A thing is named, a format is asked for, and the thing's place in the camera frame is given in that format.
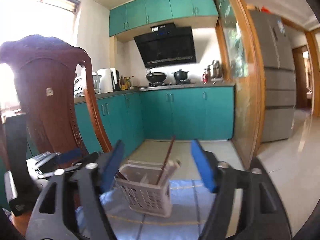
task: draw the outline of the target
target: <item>doorway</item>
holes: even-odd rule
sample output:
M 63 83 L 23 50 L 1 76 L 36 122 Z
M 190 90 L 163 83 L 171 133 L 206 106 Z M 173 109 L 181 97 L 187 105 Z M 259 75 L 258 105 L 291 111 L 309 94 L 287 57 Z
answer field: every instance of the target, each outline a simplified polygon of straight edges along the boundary
M 312 105 L 312 74 L 306 45 L 292 50 L 297 85 L 297 109 L 310 110 Z

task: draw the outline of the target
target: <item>metal bolt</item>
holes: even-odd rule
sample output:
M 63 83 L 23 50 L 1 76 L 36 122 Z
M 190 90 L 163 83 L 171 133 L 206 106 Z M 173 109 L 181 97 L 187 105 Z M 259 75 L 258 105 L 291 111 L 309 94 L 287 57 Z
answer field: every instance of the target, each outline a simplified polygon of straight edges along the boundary
M 253 174 L 262 174 L 262 171 L 261 171 L 260 169 L 258 169 L 258 168 L 253 168 L 253 169 L 251 170 L 251 172 L 252 172 Z
M 229 164 L 226 163 L 226 162 L 219 162 L 219 163 L 218 163 L 218 167 L 219 167 L 219 168 L 222 168 L 222 169 L 226 169 L 226 168 L 229 167 Z
M 64 173 L 64 169 L 57 169 L 54 171 L 54 175 L 62 175 Z
M 88 170 L 93 170 L 95 169 L 96 167 L 98 167 L 98 164 L 97 163 L 88 163 L 85 168 L 88 169 Z

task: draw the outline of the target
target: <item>gray refrigerator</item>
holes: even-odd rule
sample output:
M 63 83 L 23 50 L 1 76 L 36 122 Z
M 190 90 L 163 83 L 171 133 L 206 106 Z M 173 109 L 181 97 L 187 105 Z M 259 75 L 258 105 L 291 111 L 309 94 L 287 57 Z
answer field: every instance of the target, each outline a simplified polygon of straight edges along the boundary
M 292 49 L 279 16 L 250 11 L 257 30 L 265 70 L 266 109 L 262 142 L 292 135 L 296 75 Z

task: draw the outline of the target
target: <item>countertop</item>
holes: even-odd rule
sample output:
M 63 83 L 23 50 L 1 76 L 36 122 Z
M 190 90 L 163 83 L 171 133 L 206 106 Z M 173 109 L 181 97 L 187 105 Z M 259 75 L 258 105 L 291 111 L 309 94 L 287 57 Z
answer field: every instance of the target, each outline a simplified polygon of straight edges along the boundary
M 210 82 L 207 84 L 193 83 L 193 84 L 184 84 L 184 85 L 166 85 L 166 86 L 159 86 L 159 87 L 140 87 L 140 88 L 135 88 L 134 90 L 121 90 L 121 91 L 115 91 L 115 92 L 96 94 L 96 99 L 114 97 L 114 96 L 119 96 L 119 95 L 136 93 L 136 92 L 140 92 L 140 91 L 143 92 L 143 91 L 151 91 L 151 90 L 197 88 L 197 87 L 233 87 L 234 85 L 235 85 L 235 83 L 233 83 L 233 82 L 217 81 L 217 82 Z M 85 102 L 84 97 L 75 98 L 75 104 L 79 104 L 82 102 Z

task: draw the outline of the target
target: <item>range hood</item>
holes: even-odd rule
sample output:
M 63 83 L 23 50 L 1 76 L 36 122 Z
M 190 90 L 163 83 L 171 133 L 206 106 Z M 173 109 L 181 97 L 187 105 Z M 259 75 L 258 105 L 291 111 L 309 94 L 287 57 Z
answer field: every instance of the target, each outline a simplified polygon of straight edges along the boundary
M 151 29 L 134 37 L 146 68 L 196 62 L 191 27 L 176 28 L 171 23 Z

